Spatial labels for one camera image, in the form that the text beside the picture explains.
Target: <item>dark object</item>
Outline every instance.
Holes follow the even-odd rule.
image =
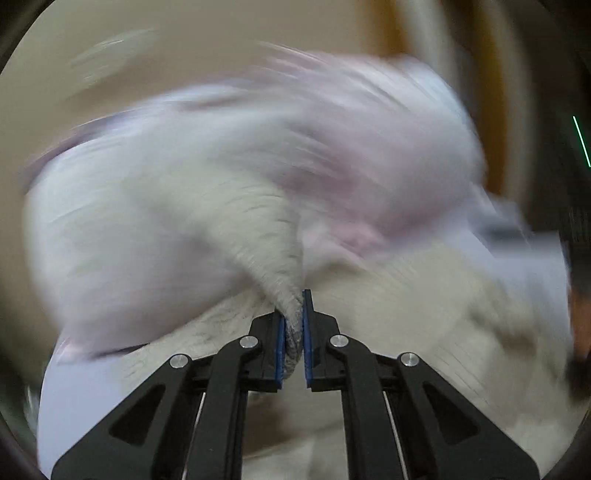
[[[216,355],[174,355],[56,463],[52,480],[238,480],[248,391],[281,388],[274,312]],[[539,480],[535,462],[414,353],[375,355],[304,292],[313,391],[341,390],[350,480]]]
[[[584,400],[591,395],[591,357],[573,358],[566,368],[566,380],[574,400]]]
[[[0,479],[46,480],[0,416]]]

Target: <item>crumpled fabric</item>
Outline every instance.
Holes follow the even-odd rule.
[[[64,358],[141,345],[245,285],[287,319],[483,175],[469,116],[417,60],[282,50],[264,68],[83,125],[25,173],[27,251]]]

